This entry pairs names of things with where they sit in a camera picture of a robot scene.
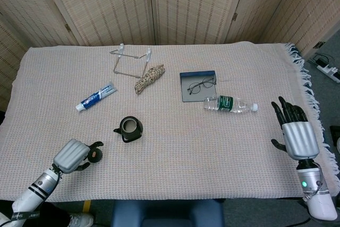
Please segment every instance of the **bottle cap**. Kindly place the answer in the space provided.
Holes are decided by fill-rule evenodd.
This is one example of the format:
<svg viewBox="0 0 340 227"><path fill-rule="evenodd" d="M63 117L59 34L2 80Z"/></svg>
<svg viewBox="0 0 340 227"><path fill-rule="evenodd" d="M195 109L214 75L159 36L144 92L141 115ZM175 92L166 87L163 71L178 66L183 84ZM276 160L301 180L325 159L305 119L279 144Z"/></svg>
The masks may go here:
<svg viewBox="0 0 340 227"><path fill-rule="evenodd" d="M83 104L81 104L81 103L80 103L79 105L77 105L75 108L78 110L78 112L80 112L80 111L86 109L86 108L83 106Z"/></svg>
<svg viewBox="0 0 340 227"><path fill-rule="evenodd" d="M257 111L257 108L258 108L257 104L254 103L254 104L252 105L252 107L251 107L251 111L252 111L252 112L256 112L256 111Z"/></svg>

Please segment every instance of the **robotic arm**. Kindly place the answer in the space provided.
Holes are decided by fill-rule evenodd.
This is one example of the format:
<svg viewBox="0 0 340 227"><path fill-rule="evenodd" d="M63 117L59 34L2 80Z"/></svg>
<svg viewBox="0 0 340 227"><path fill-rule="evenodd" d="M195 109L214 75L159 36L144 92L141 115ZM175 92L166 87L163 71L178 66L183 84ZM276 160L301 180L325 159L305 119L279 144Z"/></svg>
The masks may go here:
<svg viewBox="0 0 340 227"><path fill-rule="evenodd" d="M86 169L90 162L99 162L103 156L98 146L100 141L87 146L80 141L71 139L54 157L52 167L43 174L17 199L13 205L11 219L0 213L0 227L21 227L27 219L38 218L39 211L35 211L52 194L59 184L62 174Z"/></svg>
<svg viewBox="0 0 340 227"><path fill-rule="evenodd" d="M336 209L329 194L321 166L313 159L320 153L312 125L299 106L293 106L283 97L278 98L280 107L272 102L278 122L283 132L285 144L272 139L273 145L290 158L299 161L296 168L304 193L303 200L311 216L320 220L337 219Z"/></svg>

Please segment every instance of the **toothpaste tube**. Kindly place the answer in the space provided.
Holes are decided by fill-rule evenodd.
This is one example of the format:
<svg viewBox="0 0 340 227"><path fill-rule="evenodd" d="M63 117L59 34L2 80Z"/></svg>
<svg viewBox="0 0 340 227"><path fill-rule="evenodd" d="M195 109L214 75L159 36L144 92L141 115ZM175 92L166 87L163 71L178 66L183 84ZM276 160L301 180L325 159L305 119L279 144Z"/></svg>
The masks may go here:
<svg viewBox="0 0 340 227"><path fill-rule="evenodd" d="M75 108L78 110L78 112L88 109L94 104L101 101L103 98L114 93L115 91L117 91L117 89L113 86L113 83L110 82L107 86L105 86L104 88L101 88L98 92L93 93L90 97L82 101Z"/></svg>

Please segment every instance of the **blanket fringe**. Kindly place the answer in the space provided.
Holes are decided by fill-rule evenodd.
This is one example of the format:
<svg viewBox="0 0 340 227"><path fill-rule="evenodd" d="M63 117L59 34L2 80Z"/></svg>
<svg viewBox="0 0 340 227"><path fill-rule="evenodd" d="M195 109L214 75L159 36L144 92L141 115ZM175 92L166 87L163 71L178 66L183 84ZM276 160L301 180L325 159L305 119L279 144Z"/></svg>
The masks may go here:
<svg viewBox="0 0 340 227"><path fill-rule="evenodd" d="M290 57L293 59L293 63L295 63L300 68L300 74L303 84L303 91L305 93L305 96L307 98L308 104L312 107L312 115L315 117L315 120L317 120L317 125L320 127L322 132L324 132L324 127L321 124L321 121L319 119L320 117L320 107L319 102L314 97L314 92L311 89L312 83L310 81L310 75L308 74L308 70L303 67L304 65L304 59L301 57L301 54L297 47L294 44L285 44L287 51L290 55ZM331 153L327 147L329 145L325 143L324 137L322 136L322 145L324 147L324 150L326 151L326 154L328 156L328 159L331 163L332 169L333 169L333 177L334 182L337 184L337 186L340 188L340 180L337 177L337 175L340 173L339 167L337 165L337 162L335 160L335 154Z"/></svg>

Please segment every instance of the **metal stand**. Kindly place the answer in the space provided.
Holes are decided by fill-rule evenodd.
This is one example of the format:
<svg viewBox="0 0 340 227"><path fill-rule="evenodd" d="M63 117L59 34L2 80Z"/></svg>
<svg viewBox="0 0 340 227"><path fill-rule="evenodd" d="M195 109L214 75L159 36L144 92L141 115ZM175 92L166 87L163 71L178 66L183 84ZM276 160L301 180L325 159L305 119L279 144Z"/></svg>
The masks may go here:
<svg viewBox="0 0 340 227"><path fill-rule="evenodd" d="M117 61L116 61L115 67L113 68L113 72L114 72L115 74L128 75L129 77L142 78L143 75L144 75L144 73L145 73L145 70L146 70L146 68L147 68L147 65L148 65L148 63L149 63L149 61L150 61L150 58L151 58L151 49L148 48L146 54L144 54L144 55L138 57L138 56L131 56L131 55L123 54L124 48L125 48L124 44L120 44L119 49L116 49L116 50L110 52L111 54L116 54L116 55L118 55L118 59L117 59ZM118 62L119 62L119 60L121 59L122 56L131 57L131 58L136 58L137 60L146 56L146 62L145 62L145 65L144 65L144 70L143 70L142 76L133 75L133 74L127 74L127 73L122 73L122 72L116 71Z"/></svg>

